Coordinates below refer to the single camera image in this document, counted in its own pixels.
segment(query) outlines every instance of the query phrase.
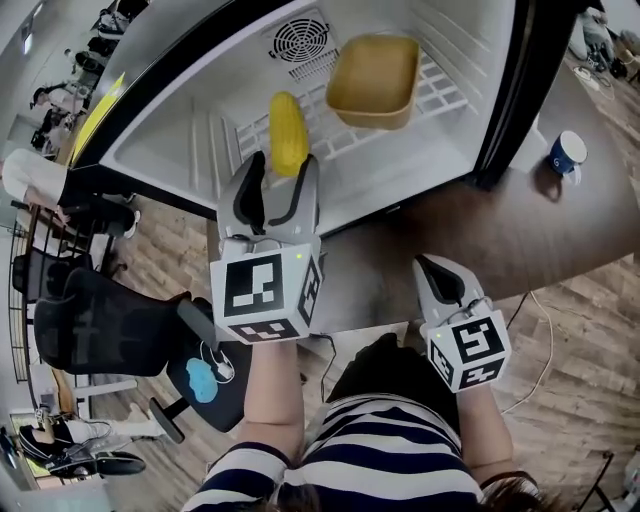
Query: corn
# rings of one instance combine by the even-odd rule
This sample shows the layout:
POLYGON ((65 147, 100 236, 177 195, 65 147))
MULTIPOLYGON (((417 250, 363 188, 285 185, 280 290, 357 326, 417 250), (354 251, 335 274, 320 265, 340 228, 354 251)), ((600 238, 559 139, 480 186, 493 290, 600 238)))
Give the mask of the corn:
POLYGON ((309 138, 300 106, 288 92, 271 98, 269 134, 273 170, 282 176, 297 176, 309 155, 309 138))

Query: chair backrest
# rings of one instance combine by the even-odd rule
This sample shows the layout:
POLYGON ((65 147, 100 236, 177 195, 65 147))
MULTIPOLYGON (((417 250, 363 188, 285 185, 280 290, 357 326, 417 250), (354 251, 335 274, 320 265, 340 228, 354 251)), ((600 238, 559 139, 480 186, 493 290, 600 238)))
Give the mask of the chair backrest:
POLYGON ((13 260, 11 281, 27 302, 40 298, 60 298, 69 274, 76 268, 93 268, 89 254, 60 258, 33 247, 13 260))
POLYGON ((158 375, 189 335, 177 306, 140 295, 86 269, 69 275, 63 299, 36 305, 36 345, 44 362, 71 374, 158 375))

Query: white cable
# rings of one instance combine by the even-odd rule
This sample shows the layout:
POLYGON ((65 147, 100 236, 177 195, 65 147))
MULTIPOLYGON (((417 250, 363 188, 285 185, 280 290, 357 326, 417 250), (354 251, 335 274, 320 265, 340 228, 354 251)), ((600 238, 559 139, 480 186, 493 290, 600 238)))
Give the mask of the white cable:
POLYGON ((438 327, 442 327, 445 324, 449 325, 453 317, 461 314, 467 315, 467 318, 471 318, 471 316, 473 316, 472 309, 475 308, 481 302, 487 302, 489 309, 492 309, 493 303, 491 302, 491 299, 485 295, 484 297, 480 297, 479 299, 473 299, 471 302, 469 302, 468 306, 461 307, 456 312, 451 313, 447 318, 445 318, 442 322, 438 324, 438 327))
POLYGON ((551 343, 549 344, 549 359, 547 360, 547 364, 544 365, 544 368, 542 369, 542 373, 540 374, 540 377, 538 377, 538 380, 536 381, 535 386, 533 386, 533 389, 531 390, 531 392, 527 396, 522 398, 521 400, 518 400, 511 407, 508 407, 507 409, 502 411, 500 414, 507 414, 508 412, 513 411, 516 407, 518 407, 519 405, 525 403, 527 400, 529 400, 529 398, 531 398, 533 396, 533 394, 536 392, 536 390, 540 386, 540 383, 542 382, 542 378, 544 377, 545 373, 547 373, 547 370, 549 369, 549 366, 551 365, 551 360, 553 359, 553 322, 551 321, 551 317, 549 316, 549 313, 547 313, 547 310, 544 309, 540 305, 540 303, 538 302, 538 299, 537 299, 535 293, 533 293, 533 292, 530 292, 530 293, 531 293, 531 297, 533 297, 533 300, 538 305, 540 310, 545 314, 545 316, 547 317, 547 321, 549 322, 549 332, 551 334, 551 343))
POLYGON ((573 68, 573 72, 580 80, 593 90, 598 91, 607 100, 613 101, 616 99, 616 91, 613 88, 613 84, 596 71, 592 71, 584 66, 576 66, 573 68), (611 96, 606 95, 604 89, 611 89, 611 96))
MULTIPOLYGON (((203 345, 204 345, 204 340, 200 342, 200 359, 202 359, 206 363, 206 361, 204 359, 204 355, 202 353, 202 346, 203 345)), ((218 369, 218 372, 220 373, 220 375, 225 377, 227 380, 223 380, 223 381, 218 380, 218 378, 216 377, 215 373, 213 374, 213 378, 216 379, 216 382, 218 384, 229 384, 229 382, 231 382, 234 379, 234 377, 236 376, 236 369, 233 367, 233 363, 231 361, 229 361, 229 358, 226 356, 226 354, 222 350, 220 350, 220 354, 222 354, 222 358, 224 359, 224 361, 222 363, 219 363, 218 361, 216 361, 216 358, 213 355, 213 350, 211 349, 211 347, 209 347, 209 353, 211 354, 211 359, 214 362, 214 364, 216 365, 216 368, 218 369)))

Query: striped shirt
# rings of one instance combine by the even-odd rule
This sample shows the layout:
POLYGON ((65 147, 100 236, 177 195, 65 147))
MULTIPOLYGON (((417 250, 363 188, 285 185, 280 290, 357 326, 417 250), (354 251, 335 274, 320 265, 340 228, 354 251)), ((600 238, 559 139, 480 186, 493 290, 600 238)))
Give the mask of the striped shirt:
POLYGON ((298 467, 272 447, 238 444, 183 511, 278 503, 308 485, 322 510, 473 510, 484 493, 461 456, 456 432, 423 405, 394 395, 354 396, 331 404, 298 467))

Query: black mesh chair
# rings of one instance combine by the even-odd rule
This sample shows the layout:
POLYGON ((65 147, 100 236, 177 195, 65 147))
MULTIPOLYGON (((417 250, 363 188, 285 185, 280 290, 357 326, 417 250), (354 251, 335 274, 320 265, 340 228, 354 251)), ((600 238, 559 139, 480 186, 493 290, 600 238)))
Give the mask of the black mesh chair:
POLYGON ((93 268, 89 254, 60 258, 32 247, 13 260, 11 284, 33 303, 39 298, 62 297, 69 274, 77 268, 93 268))
MULTIPOLYGON (((201 341, 216 353, 211 305, 184 293, 168 301, 140 295, 87 269, 69 275, 63 296, 37 302, 34 329, 42 360, 70 374, 167 375, 182 398, 166 409, 155 399, 151 411, 175 442, 184 435, 174 418, 191 406, 210 425, 228 432, 243 417, 251 348, 224 344, 235 378, 219 386, 213 402, 199 403, 189 387, 187 361, 200 358, 201 341)), ((209 353, 205 361, 212 365, 209 353)))

